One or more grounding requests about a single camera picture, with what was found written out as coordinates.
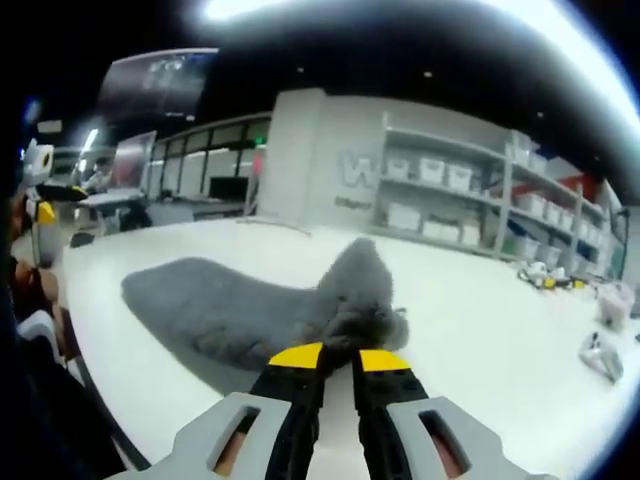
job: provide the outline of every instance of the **screen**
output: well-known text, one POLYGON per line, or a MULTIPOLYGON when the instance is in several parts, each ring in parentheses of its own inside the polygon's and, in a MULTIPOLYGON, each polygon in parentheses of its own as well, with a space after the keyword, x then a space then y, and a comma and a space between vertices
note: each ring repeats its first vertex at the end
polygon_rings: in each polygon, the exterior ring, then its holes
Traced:
POLYGON ((113 157, 111 188, 141 188, 145 165, 151 160, 156 132, 143 133, 118 144, 113 157))
POLYGON ((193 120, 217 49, 171 50, 111 64, 102 83, 98 111, 107 122, 131 118, 193 120))
POLYGON ((209 180, 209 198, 228 202, 242 202, 247 196, 249 179, 245 177, 212 177, 209 180))

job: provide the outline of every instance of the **metal shelf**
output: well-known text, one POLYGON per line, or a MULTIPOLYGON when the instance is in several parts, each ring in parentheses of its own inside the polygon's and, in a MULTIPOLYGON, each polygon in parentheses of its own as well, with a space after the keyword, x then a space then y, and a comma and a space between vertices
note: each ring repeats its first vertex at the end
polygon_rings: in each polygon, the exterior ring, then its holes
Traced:
POLYGON ((465 157, 473 157, 473 159, 483 159, 489 162, 507 161, 506 155, 494 152, 488 148, 473 145, 472 143, 462 142, 451 138, 440 137, 427 132, 419 132, 415 130, 405 130, 399 128, 387 128, 387 143, 414 148, 425 148, 429 146, 437 146, 440 149, 455 152, 465 157))
POLYGON ((574 192, 570 188, 565 187, 553 178, 549 178, 545 175, 542 175, 541 173, 536 172, 535 170, 532 170, 526 165, 514 162, 513 176, 524 177, 528 181, 528 183, 533 184, 537 188, 559 193, 563 197, 565 197, 565 199, 570 200, 573 203, 578 200, 578 194, 576 192, 574 192))
POLYGON ((447 187, 446 185, 442 185, 440 183, 434 182, 426 182, 420 180, 410 180, 403 178, 393 178, 389 176, 383 176, 380 181, 382 183, 394 183, 397 185, 408 185, 414 188, 422 188, 429 191, 439 192, 446 195, 451 195, 454 197, 460 197, 468 200, 473 200, 475 202, 488 203, 489 205, 493 205, 495 207, 499 207, 501 203, 501 199, 492 198, 489 196, 484 196, 479 193, 469 192, 465 190, 456 190, 451 187, 447 187))
POLYGON ((527 220, 532 220, 536 222, 538 225, 542 225, 543 227, 547 228, 548 230, 553 230, 556 233, 560 233, 565 237, 565 239, 571 240, 571 237, 573 236, 573 232, 567 231, 564 228, 560 227, 559 225, 551 223, 549 220, 545 218, 538 217, 537 215, 533 215, 527 212, 526 210, 522 210, 521 208, 511 207, 510 212, 519 217, 526 218, 527 220))
MULTIPOLYGON (((478 170, 480 171, 480 183, 485 187, 491 183, 492 175, 496 173, 496 171, 500 172, 500 170, 502 170, 502 180, 500 181, 502 183, 502 193, 500 197, 496 198, 476 192, 454 190, 442 184, 413 180, 409 178, 396 179, 389 177, 388 175, 383 175, 380 181, 380 188, 383 188, 385 185, 396 184, 407 186, 410 189, 424 189, 426 191, 437 192, 443 195, 477 202, 480 206, 485 207, 478 209, 482 231, 484 231, 487 218, 489 218, 488 215, 492 210, 494 212, 497 211, 498 213, 498 223, 493 248, 474 247, 456 242, 433 239, 424 237, 418 232, 406 231, 392 227, 382 227, 379 225, 372 227, 375 234, 448 248, 461 252, 490 256, 496 259, 514 260, 517 259, 517 256, 504 253, 502 248, 508 234, 509 218, 519 218, 532 221, 551 235, 556 235, 562 238, 567 242, 567 250, 572 252, 572 254, 576 254, 580 245, 586 245, 594 249, 593 253, 596 255, 600 255, 600 252, 603 251, 601 247, 596 247, 595 245, 592 245, 589 242, 584 242, 582 239, 578 238, 577 228, 567 231, 544 218, 534 216, 525 210, 517 208, 511 201, 513 185, 517 180, 517 183, 522 182, 530 185, 532 190, 542 190, 547 192, 552 201, 557 202, 564 208, 569 208, 575 216, 575 225, 580 225, 580 223, 584 221, 583 219, 588 217, 591 220, 594 220, 594 223, 601 228, 601 225, 598 224, 601 224, 608 219, 608 213, 603 212, 597 205, 594 205, 584 198, 582 185, 578 185, 576 191, 573 191, 559 181, 533 170, 528 165, 516 163, 515 159, 512 158, 512 155, 502 154, 486 147, 473 145, 464 141, 443 138, 428 132, 393 128, 388 125, 386 119, 383 122, 382 133, 384 137, 384 143, 381 151, 383 158, 384 151, 389 147, 424 150, 425 152, 430 151, 443 154, 445 157, 443 160, 445 160, 445 162, 447 162, 447 159, 450 159, 452 163, 455 163, 457 160, 461 160, 473 164, 473 168, 476 170, 476 173, 478 170)), ((374 218, 378 218, 377 215, 381 205, 382 203, 378 197, 376 199, 374 218)))
POLYGON ((425 237, 424 235, 420 235, 418 232, 414 232, 412 230, 402 230, 400 228, 382 227, 379 225, 374 225, 371 227, 371 233, 374 235, 379 235, 381 237, 395 238, 398 240, 408 240, 410 242, 422 243, 422 244, 431 245, 434 247, 444 247, 444 248, 449 248, 451 250, 458 250, 460 252, 465 252, 465 253, 475 253, 477 255, 482 255, 485 257, 490 257, 493 255, 493 250, 489 248, 477 247, 473 245, 464 245, 458 242, 448 242, 446 240, 429 238, 429 237, 425 237))
POLYGON ((605 219, 605 213, 602 210, 602 208, 594 205, 590 201, 588 201, 586 199, 583 199, 582 200, 582 207, 583 207, 584 210, 587 210, 588 213, 590 213, 591 215, 596 217, 598 220, 602 221, 602 220, 605 219))

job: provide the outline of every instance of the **shelving unit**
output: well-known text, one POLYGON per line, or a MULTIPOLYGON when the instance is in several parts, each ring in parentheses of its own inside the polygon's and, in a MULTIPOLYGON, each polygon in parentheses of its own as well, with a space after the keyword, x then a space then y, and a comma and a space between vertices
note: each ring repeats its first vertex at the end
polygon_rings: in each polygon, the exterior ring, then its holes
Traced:
MULTIPOLYGON (((533 170, 528 165, 516 162, 513 155, 501 154, 478 145, 443 138, 428 132, 404 130, 389 126, 383 128, 383 133, 385 168, 383 169, 376 195, 372 225, 373 233, 503 260, 513 260, 517 258, 516 255, 503 252, 508 223, 510 219, 525 220, 533 222, 533 224, 542 228, 550 238, 560 238, 567 245, 566 254, 561 260, 561 264, 564 266, 568 266, 571 263, 571 256, 577 254, 579 245, 587 245, 595 252, 595 257, 599 255, 598 247, 579 238, 581 224, 588 218, 598 228, 602 229, 608 217, 600 207, 584 198, 581 188, 578 188, 578 191, 573 191, 558 181, 533 170), (406 179, 389 176, 386 173, 386 164, 390 157, 389 152, 395 154, 398 151, 413 152, 411 154, 413 158, 418 158, 420 155, 428 155, 440 157, 444 159, 445 163, 450 161, 454 164, 469 165, 469 168, 474 171, 475 189, 471 191, 456 190, 445 184, 417 179, 415 160, 411 162, 411 171, 406 179), (501 192, 498 197, 488 194, 491 187, 495 186, 495 182, 492 183, 491 179, 496 174, 500 178, 499 182, 501 184, 501 192), (538 217, 513 205, 511 197, 512 185, 515 181, 528 184, 536 191, 543 190, 547 192, 556 203, 572 211, 575 216, 573 229, 567 231, 543 217, 538 217), (400 204, 402 204, 402 195, 405 195, 405 198, 410 200, 409 203, 413 202, 418 206, 428 206, 431 203, 435 203, 434 199, 437 196, 446 198, 446 200, 438 200, 438 202, 446 201, 447 205, 463 205, 468 211, 477 215, 480 220, 480 230, 482 232, 480 243, 482 245, 471 246, 449 242, 426 237, 417 230, 404 230, 385 225, 385 208, 391 202, 389 198, 392 198, 393 195, 401 198, 400 204), (495 227, 495 233, 490 235, 492 238, 488 238, 489 235, 486 234, 489 218, 492 219, 495 227)), ((427 214, 421 211, 422 220, 425 219, 425 215, 427 214)))
POLYGON ((449 188, 446 185, 440 183, 433 182, 423 182, 420 180, 404 180, 399 178, 392 178, 388 176, 382 176, 380 179, 381 182, 389 182, 397 185, 406 185, 411 188, 423 188, 425 190, 432 190, 434 192, 444 193, 446 195, 452 195, 454 197, 466 198, 468 200, 473 200, 474 202, 486 203, 489 205, 493 205, 494 207, 500 206, 500 199, 493 198, 488 195, 481 195, 479 193, 467 192, 464 190, 455 190, 453 188, 449 188))
POLYGON ((447 242, 445 240, 437 240, 434 238, 425 237, 423 235, 420 235, 417 232, 412 232, 410 230, 402 230, 399 228, 379 227, 374 225, 373 228, 371 229, 371 233, 375 235, 380 235, 381 237, 397 238, 400 240, 409 240, 411 242, 424 243, 425 245, 433 245, 435 247, 449 248, 451 250, 457 250, 457 251, 466 252, 466 253, 473 253, 476 255, 483 255, 487 257, 492 256, 493 254, 493 251, 491 249, 484 248, 482 246, 476 247, 472 245, 465 245, 462 243, 447 242))

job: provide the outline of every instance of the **gray fluffy cloth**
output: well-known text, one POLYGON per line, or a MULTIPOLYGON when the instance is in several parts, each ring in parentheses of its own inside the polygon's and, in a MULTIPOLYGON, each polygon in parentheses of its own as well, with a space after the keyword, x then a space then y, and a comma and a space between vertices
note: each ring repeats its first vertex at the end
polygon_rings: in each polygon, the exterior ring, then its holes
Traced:
POLYGON ((322 341, 397 350, 404 315, 391 307, 391 274, 375 244, 349 245, 313 289, 273 285, 202 258, 184 258, 127 276, 122 295, 153 333, 215 360, 260 370, 278 352, 322 341))

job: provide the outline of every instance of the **white storage box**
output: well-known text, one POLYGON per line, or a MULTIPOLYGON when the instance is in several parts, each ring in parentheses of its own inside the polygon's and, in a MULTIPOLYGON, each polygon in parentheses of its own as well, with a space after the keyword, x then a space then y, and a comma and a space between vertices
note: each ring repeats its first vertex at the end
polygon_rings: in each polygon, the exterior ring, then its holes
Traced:
POLYGON ((594 247, 600 247, 602 243, 601 231, 595 225, 589 225, 589 240, 588 243, 594 247))
POLYGON ((442 236, 442 224, 434 220, 425 220, 422 224, 422 235, 440 240, 442 236))
POLYGON ((518 257, 535 260, 540 242, 529 237, 516 237, 515 253, 518 257))
POLYGON ((581 255, 574 254, 569 259, 568 273, 571 275, 582 275, 587 266, 587 260, 581 255))
POLYGON ((418 231, 420 212, 415 208, 391 203, 389 204, 389 226, 402 230, 418 231))
POLYGON ((576 216, 573 212, 562 209, 560 212, 560 227, 567 232, 573 232, 573 222, 575 218, 576 216))
POLYGON ((553 202, 547 202, 544 207, 544 218, 552 225, 560 225, 562 209, 553 202))
POLYGON ((480 244, 480 226, 478 223, 463 223, 460 227, 460 242, 464 245, 480 244))
POLYGON ((589 222, 587 222, 586 220, 582 220, 582 222, 580 222, 580 226, 578 227, 578 238, 583 242, 589 242, 589 238, 591 236, 591 227, 592 225, 589 224, 589 222))
POLYGON ((537 259, 543 262, 549 270, 553 270, 558 265, 562 249, 551 245, 540 245, 537 259))
POLYGON ((402 158, 390 158, 387 161, 387 176, 406 180, 409 178, 409 162, 402 158))
POLYGON ((460 227, 457 225, 442 225, 440 239, 445 242, 458 243, 460 241, 460 227))
POLYGON ((459 165, 449 165, 447 167, 447 186, 454 190, 468 192, 471 188, 471 176, 473 172, 470 168, 459 165))
POLYGON ((534 150, 534 144, 527 135, 518 132, 514 139, 514 143, 508 143, 506 148, 506 154, 508 157, 512 157, 515 163, 520 165, 529 165, 529 159, 531 158, 531 152, 534 150))
POLYGON ((536 217, 544 215, 546 203, 546 199, 535 193, 527 193, 517 198, 518 206, 536 217))
POLYGON ((445 164, 442 160, 423 157, 420 159, 420 180, 424 182, 443 183, 445 164))
POLYGON ((544 175, 547 170, 547 160, 540 155, 532 153, 529 157, 529 168, 540 175, 544 175))

